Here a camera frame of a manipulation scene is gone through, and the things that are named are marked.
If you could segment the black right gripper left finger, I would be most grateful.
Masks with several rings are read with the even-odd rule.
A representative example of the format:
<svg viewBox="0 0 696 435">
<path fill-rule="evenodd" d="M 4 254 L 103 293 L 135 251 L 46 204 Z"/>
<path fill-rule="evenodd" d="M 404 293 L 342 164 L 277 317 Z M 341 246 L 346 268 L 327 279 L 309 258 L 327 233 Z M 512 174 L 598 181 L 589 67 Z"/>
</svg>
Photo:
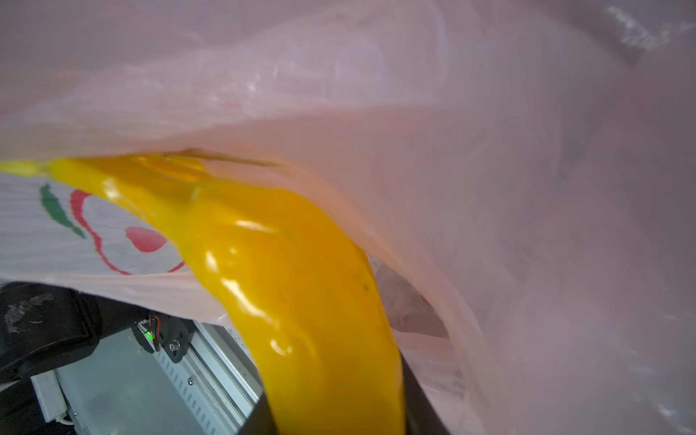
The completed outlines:
<svg viewBox="0 0 696 435">
<path fill-rule="evenodd" d="M 237 435 L 278 435 L 268 397 L 263 393 Z"/>
</svg>

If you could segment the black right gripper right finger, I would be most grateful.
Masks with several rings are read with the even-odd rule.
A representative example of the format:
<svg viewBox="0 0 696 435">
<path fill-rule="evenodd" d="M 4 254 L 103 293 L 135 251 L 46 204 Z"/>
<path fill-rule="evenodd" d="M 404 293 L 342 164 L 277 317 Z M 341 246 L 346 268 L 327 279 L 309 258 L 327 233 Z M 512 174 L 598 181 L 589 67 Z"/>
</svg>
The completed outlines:
<svg viewBox="0 0 696 435">
<path fill-rule="evenodd" d="M 450 435 L 424 393 L 413 371 L 402 359 L 402 378 L 407 435 Z"/>
</svg>

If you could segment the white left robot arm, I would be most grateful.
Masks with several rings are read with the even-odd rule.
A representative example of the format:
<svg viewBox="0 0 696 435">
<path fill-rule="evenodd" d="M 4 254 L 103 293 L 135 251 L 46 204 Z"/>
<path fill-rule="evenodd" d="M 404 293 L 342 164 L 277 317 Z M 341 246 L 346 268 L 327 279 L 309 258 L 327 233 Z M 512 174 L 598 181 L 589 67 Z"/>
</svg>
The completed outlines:
<svg viewBox="0 0 696 435">
<path fill-rule="evenodd" d="M 147 309 L 69 288 L 1 287 L 4 434 L 201 434 L 146 337 Z"/>
</svg>

